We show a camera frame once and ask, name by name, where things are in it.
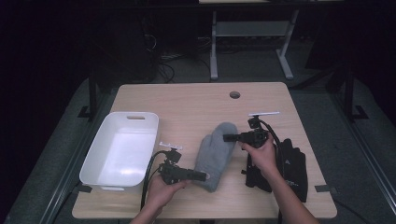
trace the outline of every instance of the person's left hand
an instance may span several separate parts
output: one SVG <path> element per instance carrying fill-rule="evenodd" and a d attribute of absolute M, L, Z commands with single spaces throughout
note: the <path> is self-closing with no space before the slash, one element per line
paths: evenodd
<path fill-rule="evenodd" d="M 181 180 L 176 184 L 167 185 L 160 175 L 155 175 L 149 182 L 146 205 L 152 206 L 157 210 L 157 213 L 161 213 L 163 207 L 171 201 L 174 194 L 178 190 L 186 188 L 190 182 L 190 180 Z"/>

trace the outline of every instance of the forearm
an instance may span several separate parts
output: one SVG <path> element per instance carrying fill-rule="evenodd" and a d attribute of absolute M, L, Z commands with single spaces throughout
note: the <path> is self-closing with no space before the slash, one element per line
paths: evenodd
<path fill-rule="evenodd" d="M 287 223 L 318 223 L 318 220 L 300 202 L 279 172 L 273 173 L 267 180 Z"/>
<path fill-rule="evenodd" d="M 132 219 L 131 224 L 150 224 L 161 213 L 161 208 L 144 206 L 139 214 Z"/>

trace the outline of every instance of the white plastic basket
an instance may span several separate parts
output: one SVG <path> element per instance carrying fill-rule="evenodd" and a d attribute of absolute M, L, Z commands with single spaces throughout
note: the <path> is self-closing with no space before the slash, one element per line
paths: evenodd
<path fill-rule="evenodd" d="M 149 112 L 108 114 L 79 173 L 93 189 L 141 190 L 157 142 L 159 119 Z"/>

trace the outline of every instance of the desk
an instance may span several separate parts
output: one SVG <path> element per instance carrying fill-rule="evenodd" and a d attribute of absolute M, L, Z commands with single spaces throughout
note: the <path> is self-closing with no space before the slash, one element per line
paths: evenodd
<path fill-rule="evenodd" d="M 199 2 L 201 4 L 269 3 L 266 0 L 200 0 Z M 295 9 L 287 21 L 217 21 L 216 11 L 214 11 L 212 21 L 212 48 L 210 52 L 210 78 L 214 80 L 219 78 L 216 57 L 217 36 L 284 36 L 284 43 L 280 49 L 276 50 L 276 56 L 279 59 L 285 78 L 293 79 L 293 73 L 286 59 L 286 51 L 288 50 L 298 13 L 299 10 Z"/>
<path fill-rule="evenodd" d="M 238 91 L 240 98 L 230 97 Z M 121 86 L 111 111 L 149 111 L 160 118 L 160 139 L 183 146 L 178 165 L 193 169 L 202 139 L 223 121 L 249 131 L 248 114 L 279 111 L 262 117 L 279 139 L 290 138 L 306 155 L 308 196 L 306 207 L 315 217 L 335 217 L 329 192 L 318 193 L 325 185 L 318 162 L 304 131 L 289 91 L 283 83 L 148 84 Z M 216 192 L 195 185 L 178 192 L 159 218 L 268 218 L 277 217 L 272 193 L 245 186 L 247 153 L 236 145 L 232 160 Z M 157 158 L 153 169 L 163 162 Z M 80 192 L 73 209 L 76 218 L 131 218 L 139 211 L 140 194 L 125 192 Z"/>

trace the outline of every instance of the hand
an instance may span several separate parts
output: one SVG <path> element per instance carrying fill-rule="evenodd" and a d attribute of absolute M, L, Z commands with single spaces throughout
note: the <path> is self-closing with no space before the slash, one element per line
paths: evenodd
<path fill-rule="evenodd" d="M 171 201 L 174 194 L 185 188 L 190 182 L 190 180 L 182 180 L 176 184 L 167 185 L 160 175 L 152 177 L 148 186 L 147 202 L 139 214 L 132 219 L 131 224 L 152 223 L 161 213 L 163 207 Z"/>
<path fill-rule="evenodd" d="M 171 201 L 174 194 L 178 190 L 186 188 L 190 182 L 190 180 L 182 180 L 176 184 L 167 185 L 160 175 L 155 175 L 148 186 L 146 205 L 152 206 L 157 209 L 158 213 L 161 213 L 163 207 Z"/>
<path fill-rule="evenodd" d="M 265 178 L 279 173 L 276 168 L 274 137 L 270 133 L 268 133 L 268 139 L 261 147 L 255 148 L 248 143 L 242 143 L 241 148 L 250 154 L 253 165 L 257 166 L 257 168 L 262 171 L 262 176 Z"/>

